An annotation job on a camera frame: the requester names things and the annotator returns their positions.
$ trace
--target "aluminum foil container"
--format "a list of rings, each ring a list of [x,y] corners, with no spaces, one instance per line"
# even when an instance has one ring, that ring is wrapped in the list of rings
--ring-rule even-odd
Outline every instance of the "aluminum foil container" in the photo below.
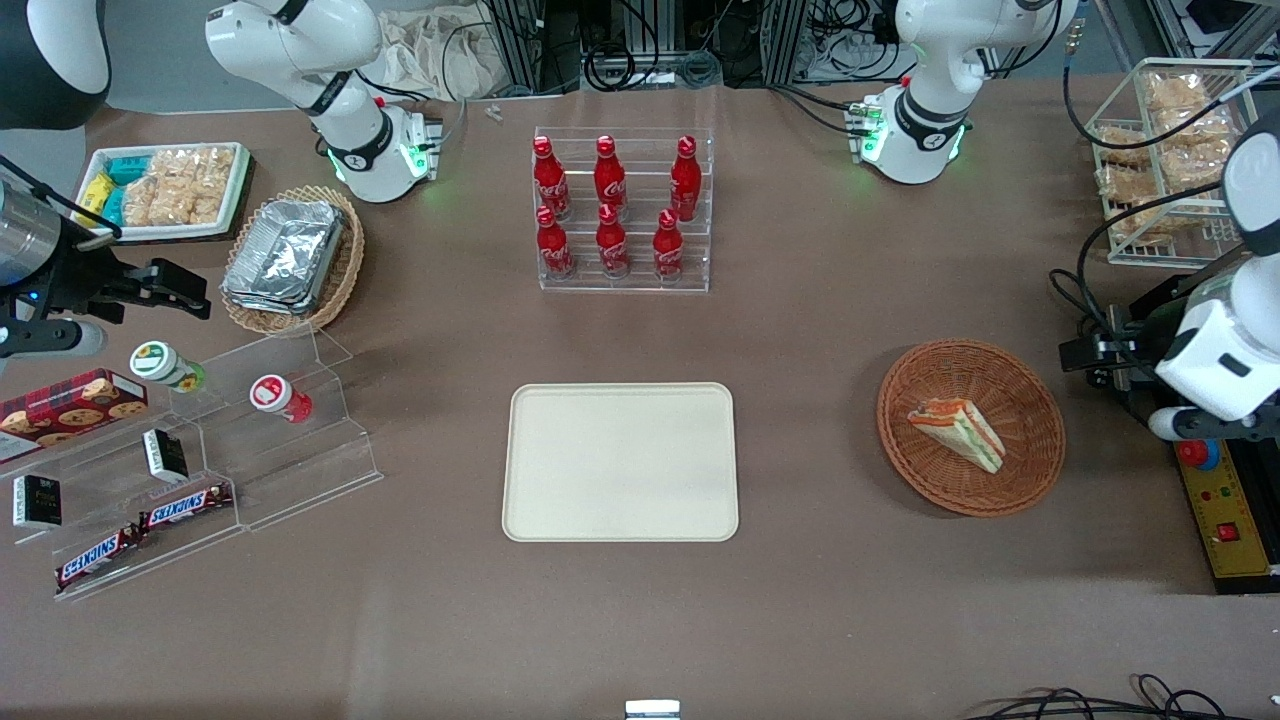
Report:
[[[250,227],[221,291],[242,307],[303,314],[315,309],[343,228],[328,202],[275,200]]]

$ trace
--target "red switch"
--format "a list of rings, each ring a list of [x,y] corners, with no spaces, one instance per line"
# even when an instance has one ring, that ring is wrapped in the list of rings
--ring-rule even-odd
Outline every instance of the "red switch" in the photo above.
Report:
[[[1240,539],[1240,529],[1235,527],[1235,523],[1220,523],[1217,539],[1219,542],[1235,542]]]
[[[1212,470],[1222,457],[1216,442],[1208,443],[1202,439],[1184,439],[1178,442],[1174,450],[1184,465],[1197,470]]]

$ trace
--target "coca-cola bottle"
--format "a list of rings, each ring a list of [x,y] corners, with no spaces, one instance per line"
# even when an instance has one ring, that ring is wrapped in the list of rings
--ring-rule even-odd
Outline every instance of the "coca-cola bottle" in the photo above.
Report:
[[[556,222],[556,213],[543,205],[538,209],[538,252],[543,256],[547,277],[567,281],[573,277],[573,254],[568,249],[564,228]]]
[[[602,135],[595,141],[595,196],[600,205],[612,205],[618,219],[627,217],[627,172],[618,161],[613,137]]]
[[[703,188],[703,169],[694,154],[698,141],[686,135],[676,143],[676,164],[671,167],[671,209],[676,219],[687,223],[698,213],[698,193]]]
[[[604,264],[604,277],[620,281],[631,272],[627,258],[627,232],[618,222],[618,211],[613,205],[600,205],[600,225],[595,228],[595,245],[600,247],[600,263]]]
[[[538,184],[538,196],[543,199],[543,205],[556,213],[556,219],[567,219],[568,178],[564,176],[564,167],[552,152],[550,138],[544,135],[534,138],[534,182]]]
[[[669,209],[658,213],[658,232],[653,236],[653,265],[662,284],[680,281],[684,247],[685,237],[676,229],[676,213]]]

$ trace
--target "round wicker basket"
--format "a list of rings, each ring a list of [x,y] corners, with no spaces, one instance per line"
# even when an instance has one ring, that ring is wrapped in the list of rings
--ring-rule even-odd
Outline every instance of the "round wicker basket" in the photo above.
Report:
[[[1005,443],[989,474],[911,427],[906,415],[929,398],[973,401]],[[920,495],[964,515],[1011,515],[1041,501],[1057,482],[1066,433],[1044,383],[1004,350],[972,340],[919,345],[899,357],[876,404],[881,443]]]
[[[342,307],[351,297],[351,292],[356,288],[356,275],[360,274],[360,264],[365,259],[365,231],[360,225],[360,217],[356,215],[356,209],[351,205],[351,201],[335,190],[315,186],[297,187],[276,195],[268,202],[274,200],[324,201],[340,208],[347,214],[346,227],[338,238],[338,250],[334,252],[333,263],[329,265],[329,274],[325,277],[324,288],[320,292],[320,302],[315,310],[306,315],[250,310],[236,305],[225,295],[223,296],[223,305],[227,307],[227,313],[230,314],[232,320],[236,320],[236,324],[244,329],[271,334],[294,328],[302,323],[311,323],[312,328],[320,329],[338,316],[338,313],[342,311]],[[228,269],[230,269],[232,263],[236,261],[236,255],[244,245],[244,237],[248,236],[248,229],[253,225],[253,220],[257,219],[259,213],[265,206],[266,202],[253,210],[253,215],[241,227],[239,234],[236,236],[236,243],[232,245],[230,258],[227,260]]]

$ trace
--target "sandwich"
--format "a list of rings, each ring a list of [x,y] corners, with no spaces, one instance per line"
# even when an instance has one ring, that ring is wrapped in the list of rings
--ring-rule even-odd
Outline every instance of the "sandwich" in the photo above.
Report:
[[[925,400],[906,421],[988,473],[1005,462],[1005,443],[969,400]]]

